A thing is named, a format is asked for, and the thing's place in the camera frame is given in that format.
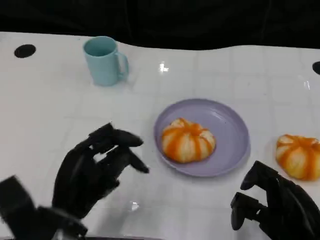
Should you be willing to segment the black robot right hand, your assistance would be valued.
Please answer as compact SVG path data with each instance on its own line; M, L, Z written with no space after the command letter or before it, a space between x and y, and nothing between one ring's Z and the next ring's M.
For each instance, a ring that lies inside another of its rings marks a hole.
M320 238L320 210L302 187L260 161L254 162L240 188L244 191L253 186L265 190L267 205L237 192L230 203L233 230L238 231L248 219L258 222L272 240Z

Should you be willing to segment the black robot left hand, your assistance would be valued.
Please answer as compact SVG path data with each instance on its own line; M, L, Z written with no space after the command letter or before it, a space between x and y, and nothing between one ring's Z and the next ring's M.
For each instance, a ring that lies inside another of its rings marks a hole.
M93 206L115 190L123 170L131 166L147 174L149 168L135 155L132 147L143 140L107 123L91 132L71 149L58 170L52 206L83 219Z

